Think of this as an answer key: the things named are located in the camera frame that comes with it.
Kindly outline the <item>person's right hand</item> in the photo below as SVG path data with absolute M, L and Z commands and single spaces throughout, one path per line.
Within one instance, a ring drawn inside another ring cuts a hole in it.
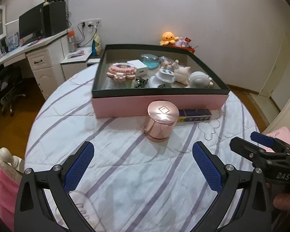
M 282 185 L 267 183 L 270 200 L 273 206 L 279 210 L 290 211 L 290 191 Z

